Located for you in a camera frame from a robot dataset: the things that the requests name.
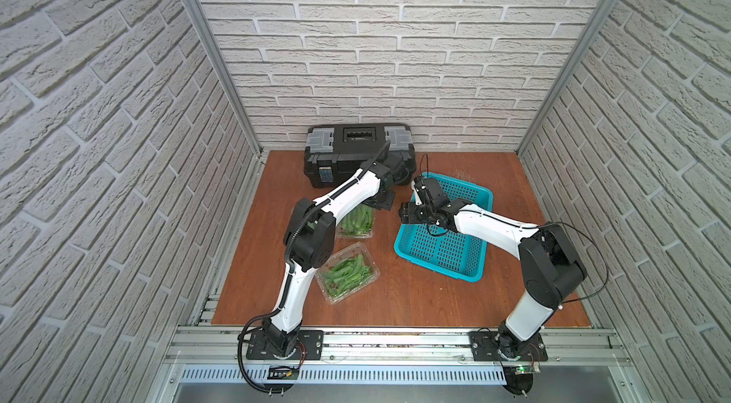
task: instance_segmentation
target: blue plastic basket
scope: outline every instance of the blue plastic basket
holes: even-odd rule
[[[450,199],[464,198],[478,207],[492,211],[493,193],[471,182],[436,173],[424,174],[435,178]],[[441,234],[443,228],[431,226],[433,234]],[[458,280],[479,281],[485,268],[488,243],[470,235],[450,232],[444,236],[432,236],[426,225],[401,225],[396,242],[396,254],[424,268],[446,274]]]

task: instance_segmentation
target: black toolbox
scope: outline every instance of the black toolbox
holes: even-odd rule
[[[389,154],[404,159],[408,174],[397,174],[406,185],[416,171],[416,153],[408,125],[337,124],[310,127],[305,148],[305,174],[314,188],[334,188],[347,181],[361,163],[372,158],[386,140]]]

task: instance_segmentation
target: wooden floor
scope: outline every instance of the wooden floor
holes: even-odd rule
[[[515,154],[434,152],[429,169],[492,190],[493,211],[525,222],[544,223],[538,202]],[[328,304],[312,282],[303,325],[494,327],[499,325],[524,292],[520,263],[507,252],[488,247],[485,271],[478,282],[465,282],[424,269],[398,257],[393,250],[401,225],[397,208],[411,196],[409,186],[396,186],[391,211],[378,211],[374,237],[365,240],[381,277],[340,303]],[[315,198],[303,174],[303,152],[269,154],[259,189],[241,234],[224,286],[214,324],[243,325],[270,312],[284,273],[282,236],[292,207],[302,197]],[[335,252],[352,244],[338,239]],[[550,327],[588,327],[580,303],[571,303],[547,323]]]

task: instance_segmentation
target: metal rail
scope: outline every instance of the metal rail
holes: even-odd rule
[[[324,331],[322,360],[308,363],[342,365],[493,366],[475,362],[471,328],[315,327]],[[178,327],[163,363],[236,363],[241,327]],[[613,329],[546,328],[541,332],[549,357],[543,366],[628,366],[629,356]],[[295,364],[296,361],[244,361]],[[509,362],[510,365],[529,362]]]

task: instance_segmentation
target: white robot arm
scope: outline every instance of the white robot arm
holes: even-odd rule
[[[326,196],[297,203],[284,242],[286,269],[276,308],[263,319],[268,344],[278,356],[292,352],[302,323],[302,310],[317,269],[333,252],[335,226],[361,203],[390,209],[397,156],[364,162],[355,175]],[[496,346],[507,360],[517,358],[586,277],[586,269],[560,225],[522,223],[479,208],[461,198],[449,199],[434,178],[412,182],[415,201],[401,205],[401,222],[437,225],[468,234],[507,251],[520,260],[525,292],[498,328]]]

